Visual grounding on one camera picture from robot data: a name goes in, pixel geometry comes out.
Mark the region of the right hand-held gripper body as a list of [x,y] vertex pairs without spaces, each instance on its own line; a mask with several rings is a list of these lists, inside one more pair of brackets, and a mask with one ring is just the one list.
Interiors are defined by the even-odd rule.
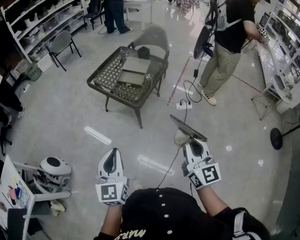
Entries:
[[212,156],[207,156],[201,161],[192,163],[184,161],[181,169],[184,176],[190,179],[196,190],[208,187],[222,179],[219,164],[215,162]]

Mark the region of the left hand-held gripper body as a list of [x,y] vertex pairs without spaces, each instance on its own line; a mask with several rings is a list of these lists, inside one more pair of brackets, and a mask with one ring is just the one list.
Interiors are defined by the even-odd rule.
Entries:
[[119,206],[126,203],[129,179],[123,177],[98,176],[95,185],[98,201],[107,206]]

